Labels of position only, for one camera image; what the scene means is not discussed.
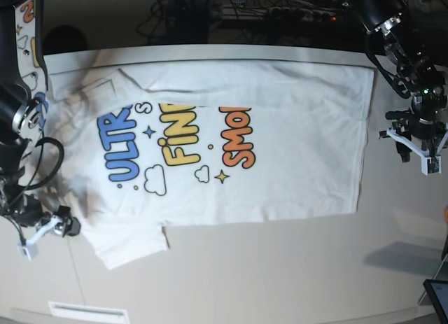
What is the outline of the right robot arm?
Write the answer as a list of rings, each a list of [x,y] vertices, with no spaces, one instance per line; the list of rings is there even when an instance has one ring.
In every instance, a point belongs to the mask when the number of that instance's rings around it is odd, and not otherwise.
[[[1,0],[1,217],[20,232],[37,227],[65,237],[80,233],[81,224],[67,206],[43,210],[30,191],[49,184],[62,166],[64,147],[43,133],[48,113],[48,72],[41,30],[44,0]],[[20,185],[35,148],[56,147],[52,171],[38,183]]]

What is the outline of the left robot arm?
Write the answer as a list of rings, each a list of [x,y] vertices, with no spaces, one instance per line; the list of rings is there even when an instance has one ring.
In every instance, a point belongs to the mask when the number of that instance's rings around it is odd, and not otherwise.
[[[440,166],[440,152],[447,141],[447,126],[440,112],[447,106],[447,84],[435,68],[410,24],[403,0],[344,0],[366,30],[365,54],[410,107],[389,111],[391,128],[380,132],[392,138],[403,162],[421,153],[426,163]]]

